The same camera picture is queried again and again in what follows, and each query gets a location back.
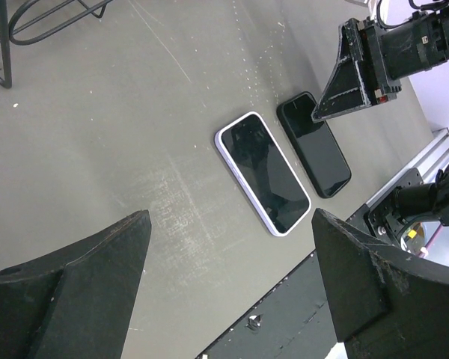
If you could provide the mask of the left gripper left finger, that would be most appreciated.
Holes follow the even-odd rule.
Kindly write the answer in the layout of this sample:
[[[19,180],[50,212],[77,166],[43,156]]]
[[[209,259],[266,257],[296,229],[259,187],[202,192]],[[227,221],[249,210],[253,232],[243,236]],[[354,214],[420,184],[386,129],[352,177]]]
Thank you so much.
[[[0,271],[0,358],[120,358],[152,224],[139,210]]]

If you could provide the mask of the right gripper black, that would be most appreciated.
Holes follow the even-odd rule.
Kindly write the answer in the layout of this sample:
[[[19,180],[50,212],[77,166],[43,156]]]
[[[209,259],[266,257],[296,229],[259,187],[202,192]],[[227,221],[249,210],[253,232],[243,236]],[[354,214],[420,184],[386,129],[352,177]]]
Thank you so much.
[[[449,61],[449,7],[415,7],[399,25],[349,19],[339,28],[336,64],[312,112],[319,123],[397,97],[400,80]]]

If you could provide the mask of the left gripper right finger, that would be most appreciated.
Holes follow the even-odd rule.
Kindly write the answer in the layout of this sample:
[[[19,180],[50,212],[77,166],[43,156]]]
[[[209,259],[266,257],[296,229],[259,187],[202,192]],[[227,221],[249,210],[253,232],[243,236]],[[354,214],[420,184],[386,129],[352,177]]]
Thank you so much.
[[[337,341],[348,358],[449,358],[449,267],[324,209],[312,229]]]

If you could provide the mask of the black phone case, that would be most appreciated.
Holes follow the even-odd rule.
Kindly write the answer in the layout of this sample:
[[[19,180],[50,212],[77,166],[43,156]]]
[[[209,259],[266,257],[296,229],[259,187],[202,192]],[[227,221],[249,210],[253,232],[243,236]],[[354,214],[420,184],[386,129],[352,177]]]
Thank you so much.
[[[315,106],[313,95],[304,91],[281,103],[276,114],[315,192],[327,199],[351,180],[352,173],[327,122],[313,122]]]

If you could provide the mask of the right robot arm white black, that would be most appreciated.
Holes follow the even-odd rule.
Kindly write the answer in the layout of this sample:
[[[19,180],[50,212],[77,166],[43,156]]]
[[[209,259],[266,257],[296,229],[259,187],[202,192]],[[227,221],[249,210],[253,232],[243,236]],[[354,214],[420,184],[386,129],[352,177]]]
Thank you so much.
[[[396,99],[401,79],[449,61],[449,1],[412,8],[399,25],[377,14],[340,26],[336,64],[312,113],[314,122]],[[401,218],[449,226],[449,166],[431,184],[396,190],[393,205]]]

